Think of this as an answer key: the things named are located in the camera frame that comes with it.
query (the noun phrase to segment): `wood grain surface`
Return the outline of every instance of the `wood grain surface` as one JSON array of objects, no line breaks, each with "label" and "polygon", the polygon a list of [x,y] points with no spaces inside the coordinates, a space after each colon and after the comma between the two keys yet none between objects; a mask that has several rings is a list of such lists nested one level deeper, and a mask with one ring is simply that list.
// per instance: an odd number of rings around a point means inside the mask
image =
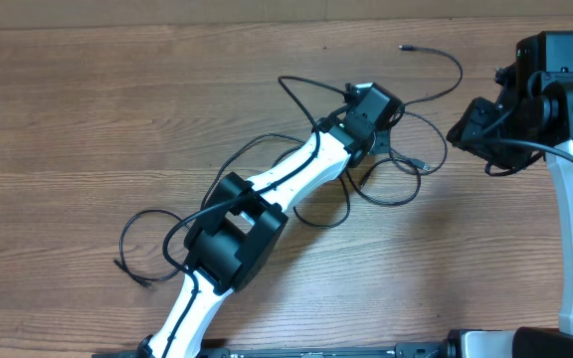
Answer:
[{"label": "wood grain surface", "polygon": [[[377,82],[409,100],[458,73],[397,46],[437,47],[462,61],[465,79],[413,109],[447,131],[473,98],[495,98],[493,69],[513,62],[518,40],[554,29],[573,29],[573,17],[0,32],[0,357],[132,349],[160,328],[182,278],[140,287],[112,263],[118,235],[141,209],[193,213],[220,165],[256,135],[306,138],[278,75]],[[340,106],[334,93],[293,88],[316,116]],[[436,134],[410,116],[392,139],[433,165],[442,155]],[[290,146],[267,140],[231,169],[259,173]],[[442,339],[450,328],[556,326],[560,231],[544,163],[510,178],[482,171],[450,150],[407,206],[351,192],[351,216],[337,229],[293,218],[207,338],[234,348],[376,346]],[[366,191],[402,198],[413,181],[383,167]],[[318,222],[345,209],[337,183],[300,206]],[[173,224],[134,226],[125,243],[134,270],[170,270],[160,250]]]},{"label": "wood grain surface", "polygon": [[0,0],[0,30],[573,15],[566,0]]}]

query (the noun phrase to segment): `cable connector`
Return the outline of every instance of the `cable connector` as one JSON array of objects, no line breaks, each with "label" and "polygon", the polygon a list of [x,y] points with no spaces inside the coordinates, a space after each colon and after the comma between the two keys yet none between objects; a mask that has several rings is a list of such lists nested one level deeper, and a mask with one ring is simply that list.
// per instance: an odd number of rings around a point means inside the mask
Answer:
[{"label": "cable connector", "polygon": [[364,189],[364,185],[366,185],[366,182],[368,181],[368,179],[370,178],[370,173],[372,172],[372,170],[369,170],[368,172],[366,172],[366,174],[364,174],[364,176],[362,177],[362,179],[359,181],[359,190]]},{"label": "cable connector", "polygon": [[134,276],[133,274],[131,274],[131,272],[128,269],[126,269],[126,267],[124,267],[117,259],[114,259],[114,263],[118,266],[119,269],[121,269],[123,272],[127,273],[131,277],[131,279],[136,281],[136,283],[140,284],[141,286],[143,286],[145,288],[151,288],[151,282],[140,279],[140,278]]},{"label": "cable connector", "polygon": [[409,158],[409,160],[417,169],[421,169],[421,170],[425,170],[425,171],[430,170],[430,165],[428,163],[426,163],[425,161],[415,159],[415,158]]}]

